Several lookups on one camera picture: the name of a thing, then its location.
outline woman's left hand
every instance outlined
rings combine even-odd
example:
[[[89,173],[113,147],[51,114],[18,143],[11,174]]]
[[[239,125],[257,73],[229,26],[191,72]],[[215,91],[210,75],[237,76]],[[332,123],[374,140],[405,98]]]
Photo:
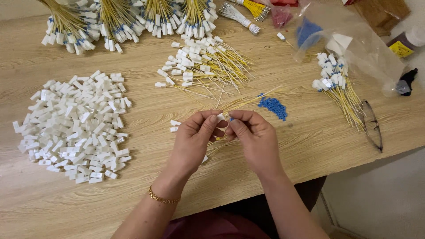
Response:
[[[167,161],[167,168],[180,176],[191,176],[201,165],[207,152],[208,141],[223,137],[218,128],[227,127],[227,121],[218,121],[223,111],[199,111],[184,121],[177,130],[174,149]]]

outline pile of white connectors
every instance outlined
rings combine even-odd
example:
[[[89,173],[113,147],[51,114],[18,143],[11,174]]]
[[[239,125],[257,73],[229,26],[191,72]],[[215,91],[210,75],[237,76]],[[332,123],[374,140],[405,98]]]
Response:
[[[52,172],[65,172],[76,183],[116,179],[117,171],[131,159],[128,148],[118,144],[128,134],[120,117],[131,102],[121,74],[96,71],[90,77],[74,76],[69,82],[49,80],[31,100],[23,124],[13,122],[24,137],[18,148],[31,162],[47,165]]]

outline bundle of yellow wires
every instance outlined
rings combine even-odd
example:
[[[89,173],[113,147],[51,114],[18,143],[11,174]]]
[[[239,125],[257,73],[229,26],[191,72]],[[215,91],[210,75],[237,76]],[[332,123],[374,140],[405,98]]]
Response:
[[[270,8],[266,5],[255,3],[250,0],[229,0],[231,2],[237,3],[239,5],[243,5],[248,8],[248,10],[252,13],[255,20],[258,22],[262,22],[267,15],[269,14]]]

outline woman's right hand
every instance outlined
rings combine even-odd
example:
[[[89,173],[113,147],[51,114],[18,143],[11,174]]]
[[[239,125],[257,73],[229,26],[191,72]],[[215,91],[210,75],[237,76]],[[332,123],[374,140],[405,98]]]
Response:
[[[278,138],[275,128],[253,111],[234,110],[226,134],[229,141],[238,137],[244,148],[245,159],[257,176],[269,178],[283,172],[279,158]]]

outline eyeglasses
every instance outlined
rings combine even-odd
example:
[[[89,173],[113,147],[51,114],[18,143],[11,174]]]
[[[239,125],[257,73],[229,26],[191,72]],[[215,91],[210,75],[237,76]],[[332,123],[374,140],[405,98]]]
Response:
[[[373,112],[372,107],[367,100],[362,101],[362,108],[364,115],[362,115],[360,119],[362,120],[365,126],[366,135],[368,136],[369,140],[374,144],[374,146],[382,153],[382,135],[375,113]]]

